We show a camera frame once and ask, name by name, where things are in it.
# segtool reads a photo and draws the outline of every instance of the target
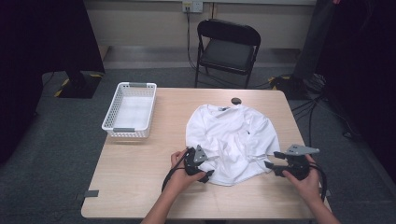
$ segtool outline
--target chair backrest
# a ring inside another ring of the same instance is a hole
[[[230,21],[208,19],[201,21],[197,27],[198,36],[230,41],[250,46],[260,46],[262,38],[252,27]]]

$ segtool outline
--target sleeve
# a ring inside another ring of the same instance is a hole
[[[248,158],[260,160],[274,155],[275,151],[279,151],[279,141],[271,120],[258,111],[250,112],[250,137],[246,144]]]
[[[186,127],[186,146],[196,148],[200,145],[204,150],[206,156],[211,160],[219,156],[217,146],[213,141],[210,141],[206,136],[206,122],[205,113],[202,111],[202,106],[198,107],[192,113]]]

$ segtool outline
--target white t-shirt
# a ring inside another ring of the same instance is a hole
[[[186,145],[202,147],[209,160],[199,168],[215,170],[209,182],[223,186],[270,172],[264,161],[279,151],[271,120],[244,105],[199,106],[187,124]]]

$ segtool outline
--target black folding chair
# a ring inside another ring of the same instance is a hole
[[[201,65],[207,73],[207,68],[214,68],[247,76],[244,85],[246,89],[262,42],[260,34],[248,25],[215,19],[201,21],[197,31],[199,46],[194,87],[196,88],[199,82]],[[203,36],[209,38],[205,47]]]

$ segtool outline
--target electrical outlet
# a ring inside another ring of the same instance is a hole
[[[204,3],[203,2],[192,2],[192,12],[195,13],[202,13],[204,9]]]
[[[192,1],[183,1],[181,3],[181,11],[182,12],[187,12],[187,8],[189,9],[189,11],[192,11]]]
[[[187,9],[189,9],[191,13],[202,13],[204,10],[204,3],[202,1],[183,1],[181,3],[181,11],[187,12]]]

